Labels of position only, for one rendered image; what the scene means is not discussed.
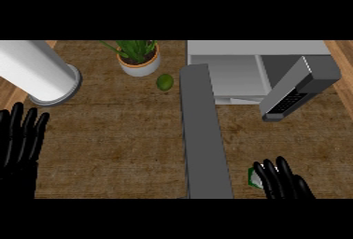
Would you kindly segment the potted green plant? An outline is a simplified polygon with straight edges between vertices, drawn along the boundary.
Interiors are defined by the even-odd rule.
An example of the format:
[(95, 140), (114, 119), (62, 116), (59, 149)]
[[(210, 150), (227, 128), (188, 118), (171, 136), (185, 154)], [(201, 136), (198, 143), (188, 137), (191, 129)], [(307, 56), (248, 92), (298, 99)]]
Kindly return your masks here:
[(115, 53), (123, 71), (133, 77), (146, 77), (160, 67), (160, 46), (155, 40), (117, 40), (114, 47), (100, 40)]

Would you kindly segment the green and white milk carton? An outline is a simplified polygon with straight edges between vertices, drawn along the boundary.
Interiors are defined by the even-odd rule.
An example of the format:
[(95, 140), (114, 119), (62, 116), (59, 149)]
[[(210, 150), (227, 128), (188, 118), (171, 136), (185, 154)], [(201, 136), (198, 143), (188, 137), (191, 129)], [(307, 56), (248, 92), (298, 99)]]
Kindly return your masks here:
[(258, 188), (258, 189), (263, 188), (260, 177), (258, 177), (257, 172), (253, 168), (248, 169), (248, 185), (254, 188)]

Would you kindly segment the grey microwave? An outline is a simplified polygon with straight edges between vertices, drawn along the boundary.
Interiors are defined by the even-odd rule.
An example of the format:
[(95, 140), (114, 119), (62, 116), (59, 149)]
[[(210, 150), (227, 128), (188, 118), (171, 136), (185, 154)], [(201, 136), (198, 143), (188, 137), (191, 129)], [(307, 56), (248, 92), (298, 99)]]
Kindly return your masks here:
[(321, 40), (189, 40), (186, 63), (208, 69), (219, 105), (257, 105), (282, 120), (340, 80)]

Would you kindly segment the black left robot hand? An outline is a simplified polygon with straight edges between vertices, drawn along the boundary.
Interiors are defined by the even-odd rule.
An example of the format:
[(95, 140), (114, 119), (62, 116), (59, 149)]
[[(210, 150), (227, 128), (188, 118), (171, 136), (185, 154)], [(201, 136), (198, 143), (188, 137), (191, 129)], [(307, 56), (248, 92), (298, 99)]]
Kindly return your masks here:
[(47, 112), (37, 115), (35, 107), (24, 113), (21, 102), (12, 110), (0, 110), (0, 201), (34, 199), (49, 119)]

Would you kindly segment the white paper towel roll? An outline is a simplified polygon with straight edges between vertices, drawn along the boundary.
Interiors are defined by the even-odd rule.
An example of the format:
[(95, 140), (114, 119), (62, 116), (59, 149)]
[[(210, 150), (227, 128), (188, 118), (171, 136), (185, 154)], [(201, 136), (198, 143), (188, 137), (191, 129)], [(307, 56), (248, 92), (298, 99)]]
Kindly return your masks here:
[(80, 90), (83, 76), (44, 40), (0, 40), (0, 77), (44, 107), (62, 105)]

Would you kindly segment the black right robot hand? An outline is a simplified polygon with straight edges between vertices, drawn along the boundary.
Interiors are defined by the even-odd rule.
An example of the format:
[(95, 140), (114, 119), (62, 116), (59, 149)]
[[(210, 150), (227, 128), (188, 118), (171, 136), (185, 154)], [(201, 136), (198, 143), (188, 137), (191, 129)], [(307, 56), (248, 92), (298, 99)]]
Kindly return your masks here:
[(263, 163), (254, 162), (253, 166), (267, 199), (316, 199), (303, 177), (292, 174), (290, 164), (282, 156), (278, 156), (276, 162), (264, 159)]

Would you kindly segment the green avocado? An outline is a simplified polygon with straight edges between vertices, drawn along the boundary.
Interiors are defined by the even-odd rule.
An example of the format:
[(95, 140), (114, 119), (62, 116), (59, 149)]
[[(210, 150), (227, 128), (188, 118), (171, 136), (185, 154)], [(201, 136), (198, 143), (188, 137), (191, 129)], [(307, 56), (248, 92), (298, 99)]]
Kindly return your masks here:
[(158, 78), (157, 78), (157, 87), (162, 90), (162, 91), (168, 91), (173, 86), (174, 86), (174, 79), (168, 74), (162, 74)]

